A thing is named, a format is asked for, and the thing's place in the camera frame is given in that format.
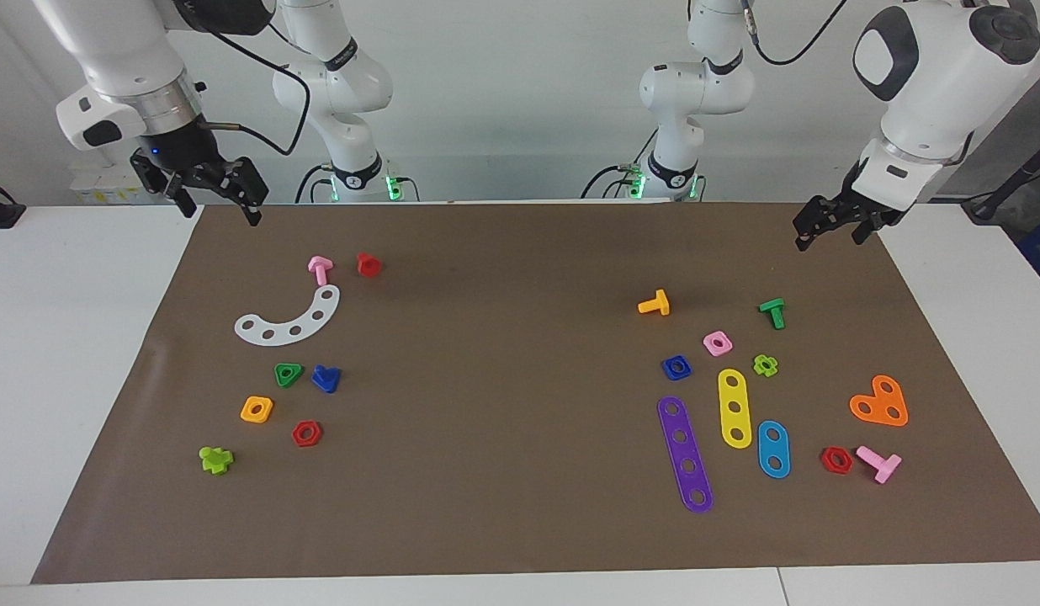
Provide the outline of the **white background box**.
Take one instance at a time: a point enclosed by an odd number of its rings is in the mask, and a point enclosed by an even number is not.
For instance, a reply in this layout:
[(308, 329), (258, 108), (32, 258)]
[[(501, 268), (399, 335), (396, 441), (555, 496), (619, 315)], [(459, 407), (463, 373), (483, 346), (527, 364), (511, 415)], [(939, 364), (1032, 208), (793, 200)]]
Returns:
[(159, 197), (142, 187), (138, 173), (130, 166), (74, 169), (70, 191), (83, 205), (146, 206), (159, 203)]

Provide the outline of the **white curved hole strip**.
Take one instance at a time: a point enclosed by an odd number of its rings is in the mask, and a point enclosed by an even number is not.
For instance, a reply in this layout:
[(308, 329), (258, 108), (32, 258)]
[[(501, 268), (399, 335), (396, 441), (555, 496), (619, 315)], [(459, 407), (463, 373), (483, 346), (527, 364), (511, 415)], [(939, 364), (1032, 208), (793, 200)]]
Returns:
[(259, 348), (284, 348), (317, 334), (334, 317), (342, 291), (334, 284), (316, 289), (307, 310), (286, 322), (268, 322), (256, 314), (236, 319), (234, 333), (243, 342)]

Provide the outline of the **black stand pole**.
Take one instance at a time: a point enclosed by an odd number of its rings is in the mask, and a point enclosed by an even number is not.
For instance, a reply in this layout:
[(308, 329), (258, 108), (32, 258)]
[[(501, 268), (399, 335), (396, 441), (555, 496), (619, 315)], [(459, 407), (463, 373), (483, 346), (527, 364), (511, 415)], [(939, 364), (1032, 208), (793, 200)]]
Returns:
[(964, 199), (961, 207), (974, 223), (986, 223), (994, 218), (998, 208), (1018, 189), (1040, 178), (1040, 149), (992, 191)]

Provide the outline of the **orange heart hole plate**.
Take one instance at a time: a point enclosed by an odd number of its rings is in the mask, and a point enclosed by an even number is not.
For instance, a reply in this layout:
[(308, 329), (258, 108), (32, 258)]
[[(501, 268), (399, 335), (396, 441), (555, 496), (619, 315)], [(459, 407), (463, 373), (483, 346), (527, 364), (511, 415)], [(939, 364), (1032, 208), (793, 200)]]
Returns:
[(865, 423), (903, 427), (909, 421), (907, 401), (898, 380), (889, 375), (873, 377), (873, 394), (858, 394), (848, 400), (848, 410)]

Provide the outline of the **yellow three-hole strip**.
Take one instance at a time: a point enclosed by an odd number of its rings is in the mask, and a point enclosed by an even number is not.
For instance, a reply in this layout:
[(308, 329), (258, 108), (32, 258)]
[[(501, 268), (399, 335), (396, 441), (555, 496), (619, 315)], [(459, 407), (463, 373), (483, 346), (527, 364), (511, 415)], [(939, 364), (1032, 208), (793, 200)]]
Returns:
[(746, 377), (738, 369), (719, 372), (719, 423), (724, 443), (733, 449), (752, 444), (750, 398)]

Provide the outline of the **blue two-hole strip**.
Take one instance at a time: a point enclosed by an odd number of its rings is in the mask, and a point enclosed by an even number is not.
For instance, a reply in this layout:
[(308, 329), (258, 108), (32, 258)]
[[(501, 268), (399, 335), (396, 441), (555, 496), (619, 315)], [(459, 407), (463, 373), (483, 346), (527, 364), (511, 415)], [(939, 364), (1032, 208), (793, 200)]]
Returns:
[(786, 479), (792, 472), (792, 442), (787, 429), (774, 419), (765, 419), (757, 429), (757, 462), (768, 478)]

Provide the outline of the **purple four-hole strip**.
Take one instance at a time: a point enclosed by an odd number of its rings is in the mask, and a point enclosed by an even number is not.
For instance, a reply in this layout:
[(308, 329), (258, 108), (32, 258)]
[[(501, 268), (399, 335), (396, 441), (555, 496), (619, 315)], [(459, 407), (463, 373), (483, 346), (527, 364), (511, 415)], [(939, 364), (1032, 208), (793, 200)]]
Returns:
[(714, 495), (685, 403), (678, 396), (664, 396), (657, 413), (682, 505), (690, 513), (708, 513)]

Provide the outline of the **brown table mat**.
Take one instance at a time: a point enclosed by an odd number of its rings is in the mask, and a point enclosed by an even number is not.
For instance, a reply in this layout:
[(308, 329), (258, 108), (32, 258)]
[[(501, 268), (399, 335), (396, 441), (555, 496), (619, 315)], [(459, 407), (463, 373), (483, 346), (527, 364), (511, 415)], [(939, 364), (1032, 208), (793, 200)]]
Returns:
[[(790, 204), (205, 208), (67, 500), (36, 583), (1040, 560), (1040, 512), (880, 237), (794, 246)], [(373, 279), (356, 254), (380, 258)], [(334, 262), (334, 317), (259, 348)], [(664, 289), (671, 314), (639, 314)], [(760, 302), (785, 300), (785, 330)], [(724, 331), (730, 353), (704, 335)], [(661, 362), (682, 354), (686, 379)], [(756, 375), (752, 360), (777, 358)], [(305, 372), (288, 389), (274, 366)], [(335, 394), (311, 383), (342, 369)], [(752, 444), (719, 423), (746, 377)], [(903, 427), (848, 400), (900, 383)], [(246, 423), (248, 396), (274, 414)], [(678, 396), (714, 505), (690, 513), (657, 413)], [(292, 431), (315, 419), (318, 445)], [(792, 442), (768, 478), (759, 423)], [(855, 449), (898, 454), (875, 483)], [(199, 449), (234, 453), (223, 476)], [(842, 446), (854, 465), (827, 471)]]

